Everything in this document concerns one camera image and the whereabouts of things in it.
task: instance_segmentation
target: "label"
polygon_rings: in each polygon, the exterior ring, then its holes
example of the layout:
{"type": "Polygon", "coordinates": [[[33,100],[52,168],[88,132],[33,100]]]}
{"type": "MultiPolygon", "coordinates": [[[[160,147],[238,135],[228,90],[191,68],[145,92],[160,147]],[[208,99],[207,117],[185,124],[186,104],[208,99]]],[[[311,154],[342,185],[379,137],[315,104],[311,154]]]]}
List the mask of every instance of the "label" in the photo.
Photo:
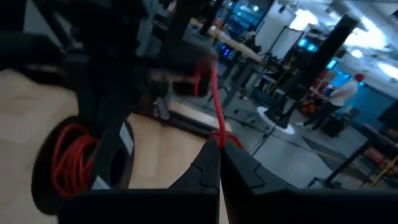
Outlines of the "label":
{"type": "Polygon", "coordinates": [[[128,131],[128,128],[126,126],[126,123],[123,123],[122,128],[120,129],[120,138],[122,139],[122,142],[124,143],[124,146],[127,149],[127,152],[129,155],[132,153],[132,149],[134,147],[134,142],[132,141],[130,137],[130,133],[128,131]]]}
{"type": "Polygon", "coordinates": [[[100,176],[97,176],[91,189],[92,190],[109,190],[110,187],[100,176]]]}

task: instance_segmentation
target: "wooden table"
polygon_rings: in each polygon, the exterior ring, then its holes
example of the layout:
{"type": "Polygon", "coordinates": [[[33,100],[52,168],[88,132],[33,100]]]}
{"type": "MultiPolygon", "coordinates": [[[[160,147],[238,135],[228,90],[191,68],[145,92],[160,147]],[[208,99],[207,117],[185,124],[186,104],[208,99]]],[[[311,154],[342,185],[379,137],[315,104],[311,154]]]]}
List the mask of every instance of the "wooden table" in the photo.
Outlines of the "wooden table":
{"type": "MultiPolygon", "coordinates": [[[[169,105],[169,110],[176,112],[180,115],[183,115],[187,118],[194,119],[196,121],[199,121],[205,125],[209,125],[215,129],[220,129],[220,126],[218,124],[218,119],[214,116],[210,116],[204,112],[195,110],[189,106],[185,106],[181,103],[178,103],[176,101],[172,101],[169,105]]],[[[232,125],[231,123],[225,121],[225,129],[229,132],[233,132],[232,130],[232,125]]]]}
{"type": "MultiPolygon", "coordinates": [[[[193,26],[196,26],[197,28],[201,29],[203,27],[203,24],[199,21],[197,21],[196,19],[192,18],[190,21],[190,24],[193,26]]],[[[216,28],[215,26],[212,26],[209,30],[208,30],[208,34],[209,35],[214,35],[216,33],[216,28]]],[[[232,39],[228,34],[226,34],[223,31],[219,31],[217,33],[216,38],[219,41],[222,41],[226,44],[228,44],[230,47],[232,47],[233,49],[241,52],[243,55],[253,59],[256,62],[262,63],[263,59],[262,57],[260,57],[257,53],[255,53],[252,49],[250,49],[248,46],[239,43],[238,41],[232,39]]]]}
{"type": "MultiPolygon", "coordinates": [[[[41,214],[30,194],[35,155],[51,129],[77,113],[75,94],[0,72],[0,223],[56,223],[41,214]]],[[[205,139],[131,115],[136,158],[129,188],[166,188],[190,166],[205,139]]],[[[220,223],[228,223],[223,196],[220,223]]]]}

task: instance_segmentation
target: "white wall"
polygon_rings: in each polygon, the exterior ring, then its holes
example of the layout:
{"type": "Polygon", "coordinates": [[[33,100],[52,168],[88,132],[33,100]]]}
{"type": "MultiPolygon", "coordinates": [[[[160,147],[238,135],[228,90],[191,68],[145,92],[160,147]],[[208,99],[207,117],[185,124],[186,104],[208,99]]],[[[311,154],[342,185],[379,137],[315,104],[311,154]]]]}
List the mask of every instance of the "white wall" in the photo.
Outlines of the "white wall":
{"type": "Polygon", "coordinates": [[[261,54],[267,52],[272,43],[284,28],[294,20],[295,15],[285,10],[279,13],[281,5],[275,1],[267,15],[264,17],[264,25],[260,28],[256,36],[256,44],[261,46],[261,54]]]}
{"type": "Polygon", "coordinates": [[[380,76],[375,74],[375,73],[382,72],[381,70],[377,70],[377,71],[370,70],[370,71],[364,72],[363,70],[359,70],[358,67],[352,67],[351,65],[348,65],[345,62],[340,62],[336,66],[336,68],[338,70],[341,70],[344,73],[351,75],[351,76],[353,76],[357,73],[363,73],[363,74],[365,74],[364,82],[367,85],[369,85],[369,86],[371,86],[371,87],[373,87],[373,88],[375,88],[375,89],[377,89],[395,99],[398,99],[398,91],[397,91],[397,87],[396,87],[397,84],[391,84],[391,83],[387,82],[386,80],[380,79],[380,76]]]}
{"type": "Polygon", "coordinates": [[[299,39],[302,32],[286,28],[278,38],[271,53],[277,58],[284,58],[286,53],[292,48],[299,39]]]}

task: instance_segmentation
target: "red wire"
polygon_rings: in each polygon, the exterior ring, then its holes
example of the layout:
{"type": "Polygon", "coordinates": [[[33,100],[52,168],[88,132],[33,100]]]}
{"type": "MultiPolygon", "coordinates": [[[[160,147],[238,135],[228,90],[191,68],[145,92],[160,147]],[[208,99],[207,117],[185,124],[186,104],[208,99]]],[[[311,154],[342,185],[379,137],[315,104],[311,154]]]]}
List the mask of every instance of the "red wire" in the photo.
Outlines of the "red wire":
{"type": "Polygon", "coordinates": [[[62,130],[55,146],[51,169],[52,184],[62,197],[73,197],[90,189],[93,157],[88,159],[87,154],[93,147],[97,147],[97,143],[79,124],[70,124],[62,130]],[[71,131],[81,131],[83,134],[62,152],[63,142],[71,131]]]}
{"type": "MultiPolygon", "coordinates": [[[[213,93],[214,106],[216,109],[218,124],[220,126],[220,149],[225,148],[226,129],[224,123],[224,115],[220,105],[217,84],[217,61],[213,61],[211,69],[211,92],[213,93]]],[[[199,80],[201,75],[201,67],[198,67],[195,76],[195,95],[199,92],[199,80]]],[[[64,198],[73,197],[77,194],[90,189],[90,175],[93,165],[93,157],[87,159],[86,156],[93,147],[97,147],[98,141],[89,134],[89,132],[79,124],[70,124],[65,127],[55,146],[51,181],[56,191],[64,198]],[[80,131],[83,134],[77,137],[63,152],[62,146],[65,138],[71,131],[80,131]]]]}
{"type": "Polygon", "coordinates": [[[217,61],[213,61],[213,67],[211,69],[211,92],[213,94],[214,107],[216,109],[218,125],[220,126],[220,149],[225,148],[226,141],[226,129],[224,122],[223,109],[221,108],[220,98],[218,97],[218,68],[217,61]]]}

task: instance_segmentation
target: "workbench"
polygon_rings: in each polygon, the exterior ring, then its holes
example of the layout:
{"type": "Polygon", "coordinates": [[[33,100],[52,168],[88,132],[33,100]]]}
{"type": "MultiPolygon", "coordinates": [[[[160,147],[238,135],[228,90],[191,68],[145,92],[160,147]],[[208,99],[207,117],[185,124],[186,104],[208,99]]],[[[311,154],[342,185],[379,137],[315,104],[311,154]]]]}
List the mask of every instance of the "workbench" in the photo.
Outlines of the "workbench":
{"type": "MultiPolygon", "coordinates": [[[[75,94],[38,85],[10,70],[0,72],[0,92],[1,223],[56,223],[55,217],[41,214],[33,204],[31,171],[51,129],[77,114],[75,94]]],[[[128,121],[136,144],[131,189],[167,188],[190,167],[206,141],[143,116],[132,114],[128,121]]],[[[228,223],[220,192],[220,223],[228,223]]]]}
{"type": "MultiPolygon", "coordinates": [[[[194,18],[191,19],[190,24],[193,26],[196,26],[199,29],[203,27],[203,24],[194,18]]],[[[243,68],[242,74],[239,76],[238,80],[235,81],[234,85],[231,87],[231,90],[228,92],[227,97],[225,98],[225,100],[223,101],[223,103],[221,105],[222,108],[225,110],[228,107],[228,105],[231,103],[233,97],[238,92],[240,86],[245,81],[245,79],[247,79],[247,77],[252,75],[252,69],[255,66],[257,66],[259,63],[263,64],[264,60],[257,53],[255,53],[253,50],[251,50],[248,46],[232,39],[225,32],[223,32],[221,30],[219,30],[217,32],[217,28],[215,26],[212,26],[208,30],[208,34],[210,36],[213,36],[216,34],[216,38],[219,41],[224,42],[225,44],[227,44],[228,46],[230,46],[231,48],[235,49],[238,52],[238,54],[235,55],[231,66],[229,68],[227,68],[227,70],[226,70],[227,74],[224,74],[223,77],[227,77],[230,75],[230,73],[232,71],[232,67],[238,61],[238,58],[240,55],[247,57],[246,64],[243,68]]]]}

